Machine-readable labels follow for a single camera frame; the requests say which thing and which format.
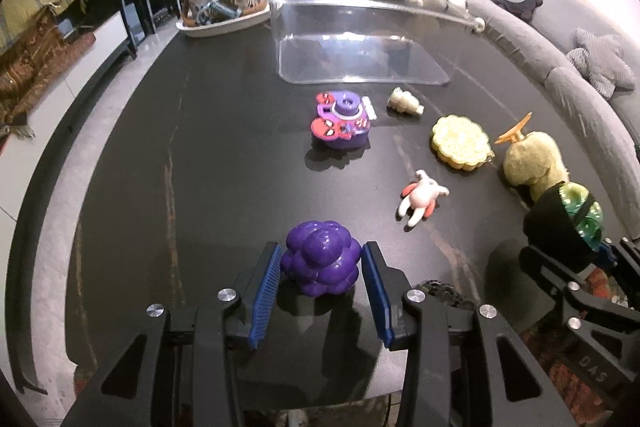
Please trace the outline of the green ball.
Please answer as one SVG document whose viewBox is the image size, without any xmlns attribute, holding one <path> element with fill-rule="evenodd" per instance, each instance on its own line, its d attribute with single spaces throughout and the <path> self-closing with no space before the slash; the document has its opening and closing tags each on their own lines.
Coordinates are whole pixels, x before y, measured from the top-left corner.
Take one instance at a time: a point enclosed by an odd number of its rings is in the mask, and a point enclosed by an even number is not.
<svg viewBox="0 0 640 427">
<path fill-rule="evenodd" d="M 603 239 L 604 213 L 600 202 L 587 187 L 575 182 L 561 184 L 559 195 L 575 231 L 592 251 L 597 251 Z"/>
</svg>

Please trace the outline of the yellow plush duck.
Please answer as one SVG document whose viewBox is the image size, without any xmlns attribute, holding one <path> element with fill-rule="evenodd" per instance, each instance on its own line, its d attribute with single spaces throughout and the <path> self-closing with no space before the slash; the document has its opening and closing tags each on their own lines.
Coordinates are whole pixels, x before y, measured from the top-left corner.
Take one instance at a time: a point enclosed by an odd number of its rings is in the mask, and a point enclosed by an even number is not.
<svg viewBox="0 0 640 427">
<path fill-rule="evenodd" d="M 500 134 L 495 144 L 509 145 L 502 166 L 506 182 L 513 186 L 526 186 L 530 198 L 537 202 L 549 188 L 570 181 L 570 173 L 558 144 L 550 134 L 524 132 L 532 116 L 532 112 L 527 113 L 512 128 Z"/>
</svg>

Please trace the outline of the purple grape toy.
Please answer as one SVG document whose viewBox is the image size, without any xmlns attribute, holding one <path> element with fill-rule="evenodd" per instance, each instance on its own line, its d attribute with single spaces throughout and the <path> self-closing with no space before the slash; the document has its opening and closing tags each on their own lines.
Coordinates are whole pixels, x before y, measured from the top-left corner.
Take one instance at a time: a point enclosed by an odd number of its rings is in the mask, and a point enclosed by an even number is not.
<svg viewBox="0 0 640 427">
<path fill-rule="evenodd" d="M 342 295 L 358 280 L 362 246 L 336 221 L 300 222 L 285 246 L 281 271 L 307 297 Z"/>
</svg>

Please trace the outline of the pink rabbit figurine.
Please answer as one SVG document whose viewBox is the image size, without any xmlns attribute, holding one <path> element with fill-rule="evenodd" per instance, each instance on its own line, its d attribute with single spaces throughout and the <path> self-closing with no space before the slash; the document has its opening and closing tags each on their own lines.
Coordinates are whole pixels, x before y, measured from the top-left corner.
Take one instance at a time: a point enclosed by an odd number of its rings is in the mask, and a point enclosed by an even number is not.
<svg viewBox="0 0 640 427">
<path fill-rule="evenodd" d="M 439 184 L 423 169 L 416 170 L 416 179 L 400 193 L 397 217 L 408 217 L 406 228 L 413 229 L 419 222 L 431 217 L 439 197 L 448 196 L 449 188 Z"/>
</svg>

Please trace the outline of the yellow mooncake keychain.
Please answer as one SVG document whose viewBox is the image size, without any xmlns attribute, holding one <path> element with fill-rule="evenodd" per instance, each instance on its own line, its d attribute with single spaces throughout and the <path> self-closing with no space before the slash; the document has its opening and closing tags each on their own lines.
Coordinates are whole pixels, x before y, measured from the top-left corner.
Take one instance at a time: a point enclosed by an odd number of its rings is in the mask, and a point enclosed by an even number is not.
<svg viewBox="0 0 640 427">
<path fill-rule="evenodd" d="M 432 128 L 431 146 L 441 161 L 462 171 L 474 171 L 494 158 L 487 133 L 465 116 L 440 117 Z"/>
</svg>

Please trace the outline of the cream snowman figurine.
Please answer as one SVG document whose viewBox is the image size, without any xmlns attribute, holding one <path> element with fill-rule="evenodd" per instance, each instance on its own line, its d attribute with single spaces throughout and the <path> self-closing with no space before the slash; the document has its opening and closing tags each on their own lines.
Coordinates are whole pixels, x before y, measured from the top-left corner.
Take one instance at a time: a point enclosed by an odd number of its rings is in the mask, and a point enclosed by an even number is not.
<svg viewBox="0 0 640 427">
<path fill-rule="evenodd" d="M 410 116 L 422 116 L 424 106 L 419 99 L 410 91 L 402 90 L 396 87 L 387 99 L 387 107 L 393 109 L 399 114 L 407 114 Z"/>
</svg>

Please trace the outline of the purple spider toy camera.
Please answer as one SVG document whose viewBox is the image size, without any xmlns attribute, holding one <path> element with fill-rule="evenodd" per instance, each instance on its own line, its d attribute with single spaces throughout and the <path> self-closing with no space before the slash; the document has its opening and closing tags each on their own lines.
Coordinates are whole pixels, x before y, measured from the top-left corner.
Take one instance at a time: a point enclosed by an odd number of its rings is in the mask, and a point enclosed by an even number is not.
<svg viewBox="0 0 640 427">
<path fill-rule="evenodd" d="M 357 150 L 369 142 L 376 119 L 370 98 L 354 91 L 323 91 L 316 102 L 317 115 L 310 124 L 314 139 L 332 150 Z"/>
</svg>

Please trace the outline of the grey star cushion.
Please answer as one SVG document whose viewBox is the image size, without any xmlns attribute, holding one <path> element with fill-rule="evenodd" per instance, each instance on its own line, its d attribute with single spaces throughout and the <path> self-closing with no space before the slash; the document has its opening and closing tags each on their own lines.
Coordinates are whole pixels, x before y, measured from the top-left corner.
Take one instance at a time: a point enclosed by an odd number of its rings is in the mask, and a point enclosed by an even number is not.
<svg viewBox="0 0 640 427">
<path fill-rule="evenodd" d="M 596 36 L 584 28 L 574 31 L 574 48 L 567 60 L 602 98 L 609 100 L 616 90 L 634 91 L 637 77 L 623 59 L 623 48 L 616 35 Z"/>
</svg>

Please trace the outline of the grey curved sofa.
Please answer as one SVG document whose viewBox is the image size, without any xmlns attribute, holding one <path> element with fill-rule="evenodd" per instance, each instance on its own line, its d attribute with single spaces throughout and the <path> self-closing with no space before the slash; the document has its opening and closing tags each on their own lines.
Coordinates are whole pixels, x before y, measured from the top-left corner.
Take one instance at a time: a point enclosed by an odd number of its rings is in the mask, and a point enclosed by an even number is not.
<svg viewBox="0 0 640 427">
<path fill-rule="evenodd" d="M 568 60 L 577 29 L 614 35 L 623 61 L 639 72 L 639 47 L 582 0 L 542 0 L 529 23 L 490 0 L 468 0 L 485 36 L 530 80 L 540 83 L 596 168 L 620 221 L 639 237 L 639 91 L 616 89 L 608 100 Z"/>
</svg>

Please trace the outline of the clear plastic bin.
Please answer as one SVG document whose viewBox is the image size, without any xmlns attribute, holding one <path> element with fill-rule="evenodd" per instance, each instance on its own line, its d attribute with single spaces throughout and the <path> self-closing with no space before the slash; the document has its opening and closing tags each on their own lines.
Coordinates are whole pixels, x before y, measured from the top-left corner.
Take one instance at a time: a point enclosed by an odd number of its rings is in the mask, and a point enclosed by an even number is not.
<svg viewBox="0 0 640 427">
<path fill-rule="evenodd" d="M 400 0 L 269 0 L 278 75 L 294 84 L 443 86 L 485 29 L 465 11 Z"/>
</svg>

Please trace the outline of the brown patterned cloth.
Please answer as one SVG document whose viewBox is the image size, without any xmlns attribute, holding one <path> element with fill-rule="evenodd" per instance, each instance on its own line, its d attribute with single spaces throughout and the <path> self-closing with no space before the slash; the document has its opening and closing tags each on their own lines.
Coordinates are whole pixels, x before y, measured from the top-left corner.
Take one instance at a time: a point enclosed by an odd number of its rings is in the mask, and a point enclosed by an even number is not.
<svg viewBox="0 0 640 427">
<path fill-rule="evenodd" d="M 1 139 L 32 139 L 29 113 L 54 80 L 68 72 L 96 43 L 92 31 L 66 40 L 50 6 L 1 57 Z"/>
</svg>

